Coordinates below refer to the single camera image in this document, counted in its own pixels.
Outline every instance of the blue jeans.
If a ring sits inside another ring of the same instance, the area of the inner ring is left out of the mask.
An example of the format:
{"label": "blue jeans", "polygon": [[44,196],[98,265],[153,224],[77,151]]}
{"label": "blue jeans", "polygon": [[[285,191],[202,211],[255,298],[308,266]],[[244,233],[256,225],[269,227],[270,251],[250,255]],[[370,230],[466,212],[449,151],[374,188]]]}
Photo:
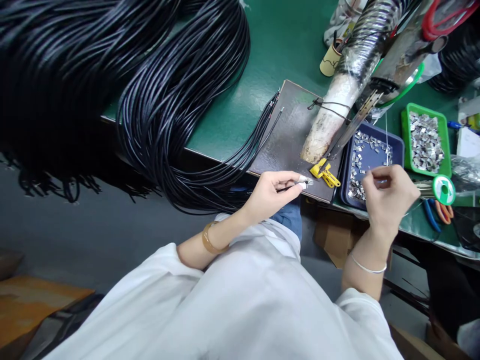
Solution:
{"label": "blue jeans", "polygon": [[292,230],[302,242],[302,217],[300,216],[300,196],[282,207],[270,219]]}

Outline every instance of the pliers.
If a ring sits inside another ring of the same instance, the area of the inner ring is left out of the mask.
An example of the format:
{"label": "pliers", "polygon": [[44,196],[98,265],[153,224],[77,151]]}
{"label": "pliers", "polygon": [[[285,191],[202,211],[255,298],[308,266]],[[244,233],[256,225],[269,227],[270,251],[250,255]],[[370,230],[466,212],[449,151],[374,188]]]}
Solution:
{"label": "pliers", "polygon": [[440,229],[440,226],[437,223],[437,221],[434,219],[432,209],[436,210],[438,217],[444,224],[448,225],[452,223],[452,218],[454,217],[454,211],[450,205],[445,206],[441,204],[438,200],[426,199],[423,201],[423,208],[425,209],[428,222],[430,222],[431,227],[436,232],[441,233],[442,230]]}

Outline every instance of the solder wire spool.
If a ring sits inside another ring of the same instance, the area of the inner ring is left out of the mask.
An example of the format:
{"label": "solder wire spool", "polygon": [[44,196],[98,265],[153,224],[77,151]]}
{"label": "solder wire spool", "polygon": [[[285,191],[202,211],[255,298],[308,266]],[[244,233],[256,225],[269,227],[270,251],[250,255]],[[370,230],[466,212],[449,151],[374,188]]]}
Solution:
{"label": "solder wire spool", "polygon": [[455,201],[455,186],[445,175],[437,175],[433,180],[419,181],[415,185],[420,190],[421,199],[436,199],[445,206],[452,205]]}

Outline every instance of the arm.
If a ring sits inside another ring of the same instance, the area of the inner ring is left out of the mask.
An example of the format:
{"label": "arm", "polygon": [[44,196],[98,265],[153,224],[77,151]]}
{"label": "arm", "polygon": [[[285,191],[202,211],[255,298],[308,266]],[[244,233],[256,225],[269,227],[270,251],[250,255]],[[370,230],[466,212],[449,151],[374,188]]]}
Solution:
{"label": "arm", "polygon": [[[300,174],[293,171],[264,172],[245,205],[232,216],[208,229],[208,239],[215,249],[223,249],[246,228],[268,219],[287,203],[300,195],[307,186],[298,183]],[[279,189],[290,187],[283,192]],[[205,269],[217,255],[210,253],[203,244],[202,232],[182,242],[177,247],[178,257],[186,266]]]}
{"label": "arm", "polygon": [[381,166],[369,171],[362,181],[370,228],[363,234],[347,258],[343,269],[342,290],[357,289],[380,299],[384,273],[370,273],[356,264],[382,270],[390,246],[398,233],[403,216],[420,196],[420,191],[399,165]]}

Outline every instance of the gray floor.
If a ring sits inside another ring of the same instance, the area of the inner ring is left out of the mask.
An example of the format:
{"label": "gray floor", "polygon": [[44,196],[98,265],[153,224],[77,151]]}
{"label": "gray floor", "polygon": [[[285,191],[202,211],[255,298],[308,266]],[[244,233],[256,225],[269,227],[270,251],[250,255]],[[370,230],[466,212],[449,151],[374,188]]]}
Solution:
{"label": "gray floor", "polygon": [[[158,196],[137,199],[135,204],[108,185],[99,195],[82,189],[75,206],[57,196],[26,197],[17,176],[17,171],[0,164],[0,247],[25,253],[21,273],[101,293],[158,248],[182,242],[213,219],[183,214]],[[301,262],[335,300],[341,270],[313,242],[314,205],[302,202],[302,221]],[[428,292],[425,271],[398,256],[386,276],[415,294]],[[380,304],[392,324],[424,337],[425,316],[388,292]]]}

